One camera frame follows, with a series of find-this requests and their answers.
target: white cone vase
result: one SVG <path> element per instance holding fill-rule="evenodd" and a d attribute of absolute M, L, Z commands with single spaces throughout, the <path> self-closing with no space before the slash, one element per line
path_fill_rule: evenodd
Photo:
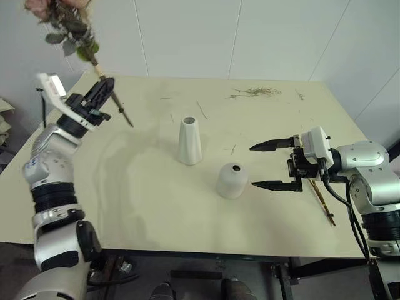
<path fill-rule="evenodd" d="M 184 164 L 192 166 L 203 158 L 199 122 L 195 117 L 184 117 L 179 131 L 178 159 Z"/>

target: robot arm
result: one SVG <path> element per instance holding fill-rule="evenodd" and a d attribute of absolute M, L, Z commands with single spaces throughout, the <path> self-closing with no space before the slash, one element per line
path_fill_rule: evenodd
<path fill-rule="evenodd" d="M 42 273 L 16 299 L 84 299 L 90 263 L 101 246 L 91 223 L 83 221 L 72 159 L 85 133 L 110 118 L 99 109 L 113 93 L 114 79 L 97 82 L 85 96 L 72 94 L 66 99 L 57 76 L 39 78 L 47 98 L 64 114 L 36 139 L 24 166 L 35 203 L 34 256 Z"/>
<path fill-rule="evenodd" d="M 398 299 L 400 291 L 400 179 L 389 168 L 389 154 L 372 141 L 356 142 L 333 149 L 331 137 L 321 127 L 289 139 L 262 142 L 250 148 L 274 151 L 293 148 L 287 160 L 289 175 L 295 180 L 260 181 L 252 184 L 272 191 L 302 192 L 302 178 L 317 178 L 326 189 L 347 206 L 352 230 L 368 260 L 370 282 L 375 299 Z M 329 183 L 345 183 L 346 198 L 342 199 Z M 351 205 L 350 196 L 360 213 L 365 240 Z M 369 260 L 369 252 L 378 260 Z"/>

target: pink dried rose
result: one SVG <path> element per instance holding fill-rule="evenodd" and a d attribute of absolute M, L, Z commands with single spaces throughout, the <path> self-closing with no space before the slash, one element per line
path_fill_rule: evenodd
<path fill-rule="evenodd" d="M 90 0 L 61 0 L 63 3 L 75 8 L 85 8 Z M 25 8 L 30 10 L 36 17 L 46 20 L 49 17 L 48 6 L 51 0 L 26 0 Z"/>
<path fill-rule="evenodd" d="M 50 2 L 51 0 L 26 0 L 25 8 L 39 19 L 46 20 L 49 17 L 48 5 Z"/>

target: beige tabletop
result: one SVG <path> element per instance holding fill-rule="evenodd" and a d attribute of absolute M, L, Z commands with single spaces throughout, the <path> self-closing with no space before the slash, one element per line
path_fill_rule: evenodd
<path fill-rule="evenodd" d="M 332 137 L 332 147 L 365 139 L 323 83 L 115 78 L 135 127 L 126 124 L 110 99 L 103 110 L 112 119 L 87 133 L 74 157 L 77 198 L 104 248 L 362 257 L 346 208 L 321 183 L 336 227 L 305 180 L 302 193 L 248 184 L 240 198 L 229 200 L 215 191 L 220 168 L 230 162 L 241 163 L 251 181 L 291 180 L 290 149 L 249 151 L 261 141 L 318 125 Z M 85 94 L 95 80 L 86 73 L 73 91 Z M 272 90 L 242 92 L 252 88 Z M 176 159 L 179 122 L 189 115 L 199 120 L 204 157 L 195 166 Z M 52 113 L 49 121 L 58 116 Z M 21 169 L 41 130 L 0 175 L 0 241 L 33 241 L 33 201 Z M 344 196 L 344 186 L 334 188 Z"/>

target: floor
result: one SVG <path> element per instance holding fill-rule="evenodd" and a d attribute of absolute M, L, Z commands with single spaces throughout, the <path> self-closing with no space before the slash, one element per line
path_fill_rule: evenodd
<path fill-rule="evenodd" d="M 136 281 L 118 286 L 113 298 L 147 300 L 157 284 L 170 281 L 177 300 L 219 300 L 220 281 L 204 279 L 171 279 L 170 270 L 185 269 L 222 272 L 226 278 L 239 278 L 258 300 L 281 300 L 279 281 L 268 271 L 261 272 L 255 261 L 220 261 L 213 259 L 183 259 L 176 257 L 131 257 L 136 263 Z M 0 299 L 13 299 L 19 289 L 38 273 L 29 247 L 0 243 Z M 365 268 L 337 272 L 303 279 L 292 286 L 295 300 L 372 300 L 373 295 Z M 98 299 L 90 292 L 88 300 Z"/>

